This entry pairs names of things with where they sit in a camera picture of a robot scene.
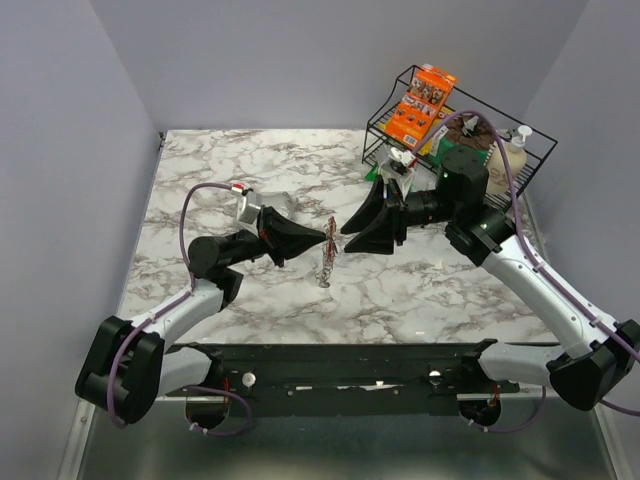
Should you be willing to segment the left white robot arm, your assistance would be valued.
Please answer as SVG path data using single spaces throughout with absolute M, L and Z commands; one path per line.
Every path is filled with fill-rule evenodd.
M 325 241 L 320 230 L 299 225 L 272 207 L 261 207 L 256 229 L 199 236 L 187 249 L 189 284 L 130 320 L 110 316 L 98 327 L 75 383 L 76 395 L 107 411 L 117 426 L 138 422 L 176 377 L 168 349 L 202 320 L 224 310 L 243 280 L 233 265 L 268 256 L 281 267 Z

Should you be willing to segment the metal keyring coil red holder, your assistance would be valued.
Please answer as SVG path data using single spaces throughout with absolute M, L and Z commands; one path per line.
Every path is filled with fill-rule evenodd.
M 335 257 L 338 248 L 335 243 L 337 224 L 334 216 L 331 216 L 325 225 L 326 242 L 323 246 L 322 267 L 316 274 L 316 283 L 322 289 L 330 287 L 330 278 L 333 272 Z

